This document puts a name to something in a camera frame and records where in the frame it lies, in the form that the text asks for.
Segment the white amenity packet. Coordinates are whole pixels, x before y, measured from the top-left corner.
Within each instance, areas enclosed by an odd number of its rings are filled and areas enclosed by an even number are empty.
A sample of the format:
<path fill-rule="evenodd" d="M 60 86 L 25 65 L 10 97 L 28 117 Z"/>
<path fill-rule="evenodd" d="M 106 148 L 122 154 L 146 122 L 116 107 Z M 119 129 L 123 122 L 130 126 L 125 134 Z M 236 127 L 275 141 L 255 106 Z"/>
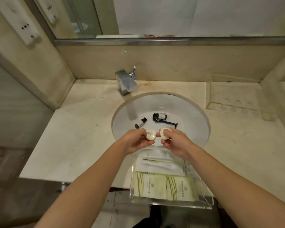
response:
<path fill-rule="evenodd" d="M 183 174 L 187 177 L 200 178 L 193 166 L 185 159 L 182 159 Z"/>

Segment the clear acrylic tray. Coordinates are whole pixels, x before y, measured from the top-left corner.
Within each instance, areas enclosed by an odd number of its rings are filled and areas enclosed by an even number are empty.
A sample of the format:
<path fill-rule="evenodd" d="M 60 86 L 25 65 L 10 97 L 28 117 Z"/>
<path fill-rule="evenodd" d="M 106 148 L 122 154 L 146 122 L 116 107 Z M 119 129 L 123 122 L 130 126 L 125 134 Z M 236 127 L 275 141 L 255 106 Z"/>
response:
<path fill-rule="evenodd" d="M 160 147 L 133 155 L 132 203 L 211 210 L 213 195 L 188 161 Z"/>

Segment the chrome faucet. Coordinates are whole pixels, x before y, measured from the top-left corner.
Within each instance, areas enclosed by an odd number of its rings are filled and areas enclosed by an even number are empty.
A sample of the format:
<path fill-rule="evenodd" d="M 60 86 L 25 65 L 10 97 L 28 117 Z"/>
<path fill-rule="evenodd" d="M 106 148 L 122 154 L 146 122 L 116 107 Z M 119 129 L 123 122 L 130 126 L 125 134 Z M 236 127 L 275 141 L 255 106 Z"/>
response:
<path fill-rule="evenodd" d="M 115 72 L 118 84 L 118 91 L 121 96 L 126 96 L 138 88 L 135 79 L 137 77 L 136 66 L 133 66 L 133 71 L 128 73 L 126 70 L 121 69 Z"/>

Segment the round soap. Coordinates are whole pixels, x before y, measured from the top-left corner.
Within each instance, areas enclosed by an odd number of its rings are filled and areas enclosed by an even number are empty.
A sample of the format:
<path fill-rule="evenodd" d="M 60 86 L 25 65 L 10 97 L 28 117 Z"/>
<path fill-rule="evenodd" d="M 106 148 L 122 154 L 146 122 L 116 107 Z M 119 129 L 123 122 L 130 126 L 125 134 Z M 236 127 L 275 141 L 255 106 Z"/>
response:
<path fill-rule="evenodd" d="M 156 133 L 157 133 L 156 130 L 154 129 L 146 130 L 146 133 L 147 133 L 146 135 L 147 140 L 154 141 L 156 139 Z"/>

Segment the wall mirror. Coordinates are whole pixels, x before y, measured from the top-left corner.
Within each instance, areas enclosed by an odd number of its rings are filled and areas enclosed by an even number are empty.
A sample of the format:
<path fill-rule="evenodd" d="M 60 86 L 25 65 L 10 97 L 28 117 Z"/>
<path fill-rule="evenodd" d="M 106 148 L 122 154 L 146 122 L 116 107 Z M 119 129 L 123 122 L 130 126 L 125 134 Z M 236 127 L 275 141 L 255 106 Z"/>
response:
<path fill-rule="evenodd" d="M 285 45 L 285 0 L 24 1 L 56 45 Z"/>

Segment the blue disposable razor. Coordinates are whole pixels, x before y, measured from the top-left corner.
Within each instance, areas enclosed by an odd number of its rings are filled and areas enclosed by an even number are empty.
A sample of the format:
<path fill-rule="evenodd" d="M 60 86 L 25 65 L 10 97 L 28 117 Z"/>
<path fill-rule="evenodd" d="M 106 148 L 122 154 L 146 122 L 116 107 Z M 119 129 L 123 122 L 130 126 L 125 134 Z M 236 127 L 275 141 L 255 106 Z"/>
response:
<path fill-rule="evenodd" d="M 178 123 L 172 123 L 172 122 L 168 122 L 166 120 L 160 119 L 160 120 L 155 120 L 155 123 L 164 123 L 164 124 L 168 124 L 171 126 L 174 126 L 174 128 L 176 129 L 178 126 Z"/>

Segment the cream packet with green stripes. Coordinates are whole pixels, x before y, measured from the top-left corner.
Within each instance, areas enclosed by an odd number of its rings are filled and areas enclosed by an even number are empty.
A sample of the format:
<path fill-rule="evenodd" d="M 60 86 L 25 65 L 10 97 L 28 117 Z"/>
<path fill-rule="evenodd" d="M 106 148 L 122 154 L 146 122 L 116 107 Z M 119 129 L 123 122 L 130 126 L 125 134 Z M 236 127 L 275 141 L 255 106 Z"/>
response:
<path fill-rule="evenodd" d="M 183 176 L 166 176 L 168 201 L 199 201 L 195 178 Z"/>
<path fill-rule="evenodd" d="M 160 174 L 136 172 L 134 196 L 167 200 L 167 177 Z"/>

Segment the white toothbrush packet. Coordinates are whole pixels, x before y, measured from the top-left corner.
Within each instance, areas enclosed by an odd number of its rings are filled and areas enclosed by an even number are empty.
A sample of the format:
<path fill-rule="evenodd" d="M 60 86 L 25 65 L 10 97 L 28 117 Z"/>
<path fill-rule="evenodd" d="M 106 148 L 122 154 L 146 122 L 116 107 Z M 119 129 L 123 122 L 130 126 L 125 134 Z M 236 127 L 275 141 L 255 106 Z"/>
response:
<path fill-rule="evenodd" d="M 136 171 L 183 176 L 183 162 L 166 151 L 144 151 L 136 159 Z"/>

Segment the small dark toiletry bottle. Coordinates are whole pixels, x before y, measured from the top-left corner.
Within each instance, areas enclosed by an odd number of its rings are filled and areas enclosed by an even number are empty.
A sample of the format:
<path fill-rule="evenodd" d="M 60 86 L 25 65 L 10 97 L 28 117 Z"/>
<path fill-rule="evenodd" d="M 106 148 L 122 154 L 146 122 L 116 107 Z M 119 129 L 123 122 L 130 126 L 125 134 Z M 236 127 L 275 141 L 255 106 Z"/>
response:
<path fill-rule="evenodd" d="M 147 122 L 147 118 L 145 117 L 145 118 L 139 120 L 139 121 L 134 125 L 134 127 L 135 127 L 136 129 L 140 129 L 142 126 L 145 125 L 146 122 Z"/>

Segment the white sink basin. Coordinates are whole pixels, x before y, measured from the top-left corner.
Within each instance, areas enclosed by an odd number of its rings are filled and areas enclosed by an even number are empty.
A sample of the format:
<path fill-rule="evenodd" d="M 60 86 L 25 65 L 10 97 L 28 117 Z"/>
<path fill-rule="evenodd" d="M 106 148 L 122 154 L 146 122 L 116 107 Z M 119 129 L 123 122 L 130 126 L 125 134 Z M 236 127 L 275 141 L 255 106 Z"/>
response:
<path fill-rule="evenodd" d="M 142 126 L 145 130 L 156 130 L 174 127 L 166 123 L 155 123 L 154 113 L 168 114 L 167 121 L 178 124 L 181 130 L 196 145 L 204 148 L 210 137 L 210 122 L 204 110 L 192 100 L 172 94 L 141 94 L 122 103 L 112 119 L 112 132 L 116 140 L 120 139 L 135 124 L 146 118 Z"/>

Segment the oval soap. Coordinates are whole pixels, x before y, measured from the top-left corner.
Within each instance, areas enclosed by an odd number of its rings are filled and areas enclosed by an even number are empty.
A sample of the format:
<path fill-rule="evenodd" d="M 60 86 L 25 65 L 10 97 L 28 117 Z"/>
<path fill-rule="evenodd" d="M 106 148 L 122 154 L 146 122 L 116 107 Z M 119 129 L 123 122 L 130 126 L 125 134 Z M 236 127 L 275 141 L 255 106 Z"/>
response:
<path fill-rule="evenodd" d="M 161 128 L 160 129 L 160 132 L 162 132 L 162 133 L 164 133 L 165 135 L 167 135 L 166 133 L 166 131 L 171 131 L 172 132 L 172 130 L 170 129 L 170 128 Z"/>

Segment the person's left forearm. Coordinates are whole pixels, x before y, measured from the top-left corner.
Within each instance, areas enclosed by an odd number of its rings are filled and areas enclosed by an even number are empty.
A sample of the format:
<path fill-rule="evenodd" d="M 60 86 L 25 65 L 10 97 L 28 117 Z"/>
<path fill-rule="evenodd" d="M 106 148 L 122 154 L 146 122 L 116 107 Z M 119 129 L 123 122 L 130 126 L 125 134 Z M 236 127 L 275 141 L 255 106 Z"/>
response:
<path fill-rule="evenodd" d="M 54 201 L 34 228 L 91 228 L 127 155 L 115 142 Z"/>

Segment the person's right forearm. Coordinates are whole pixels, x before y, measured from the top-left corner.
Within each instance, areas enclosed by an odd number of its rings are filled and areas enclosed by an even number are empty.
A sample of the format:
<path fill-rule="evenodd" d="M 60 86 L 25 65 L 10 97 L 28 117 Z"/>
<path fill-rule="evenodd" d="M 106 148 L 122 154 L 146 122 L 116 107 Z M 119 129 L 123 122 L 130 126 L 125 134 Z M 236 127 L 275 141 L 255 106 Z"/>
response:
<path fill-rule="evenodd" d="M 239 228 L 285 228 L 285 203 L 233 172 L 198 146 L 186 159 Z"/>

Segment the white wall socket panel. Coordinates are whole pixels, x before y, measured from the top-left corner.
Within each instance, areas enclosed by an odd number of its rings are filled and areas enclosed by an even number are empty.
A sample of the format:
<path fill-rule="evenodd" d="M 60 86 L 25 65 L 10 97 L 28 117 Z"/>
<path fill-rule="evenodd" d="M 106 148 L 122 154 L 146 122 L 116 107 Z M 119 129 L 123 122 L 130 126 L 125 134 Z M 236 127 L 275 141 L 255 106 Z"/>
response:
<path fill-rule="evenodd" d="M 34 44 L 40 33 L 19 0 L 0 0 L 0 13 L 27 46 Z"/>

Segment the person's right hand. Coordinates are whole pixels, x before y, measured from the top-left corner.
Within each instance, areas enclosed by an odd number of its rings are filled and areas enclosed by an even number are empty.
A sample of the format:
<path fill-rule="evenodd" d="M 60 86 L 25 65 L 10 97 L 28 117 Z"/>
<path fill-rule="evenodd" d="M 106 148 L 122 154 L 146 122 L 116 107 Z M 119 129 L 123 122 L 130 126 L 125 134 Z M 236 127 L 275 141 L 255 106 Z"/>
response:
<path fill-rule="evenodd" d="M 168 140 L 161 139 L 163 146 L 170 150 L 174 155 L 188 160 L 190 151 L 194 147 L 194 143 L 180 130 L 170 128 L 171 131 L 166 131 L 170 137 Z"/>

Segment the person's left hand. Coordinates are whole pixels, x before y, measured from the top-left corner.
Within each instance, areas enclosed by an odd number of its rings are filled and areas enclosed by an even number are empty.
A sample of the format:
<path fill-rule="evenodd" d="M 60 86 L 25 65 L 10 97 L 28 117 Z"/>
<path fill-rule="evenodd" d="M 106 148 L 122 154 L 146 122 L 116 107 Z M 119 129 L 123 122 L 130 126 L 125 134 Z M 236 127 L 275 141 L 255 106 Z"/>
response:
<path fill-rule="evenodd" d="M 129 130 L 118 140 L 118 144 L 125 155 L 133 154 L 140 149 L 153 145 L 154 143 L 155 141 L 149 141 L 147 138 L 133 138 L 133 130 Z"/>

